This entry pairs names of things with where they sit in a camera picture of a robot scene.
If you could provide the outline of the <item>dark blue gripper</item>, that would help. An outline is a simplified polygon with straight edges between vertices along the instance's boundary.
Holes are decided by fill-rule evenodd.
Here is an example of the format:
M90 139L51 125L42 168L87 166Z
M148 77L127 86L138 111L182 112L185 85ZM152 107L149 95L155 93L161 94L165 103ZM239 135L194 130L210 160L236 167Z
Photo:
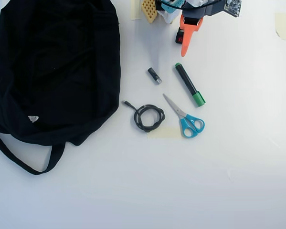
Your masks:
M202 25L204 16L212 16L223 11L224 0L186 0L182 6L180 29L183 30L181 56L187 53L191 37Z

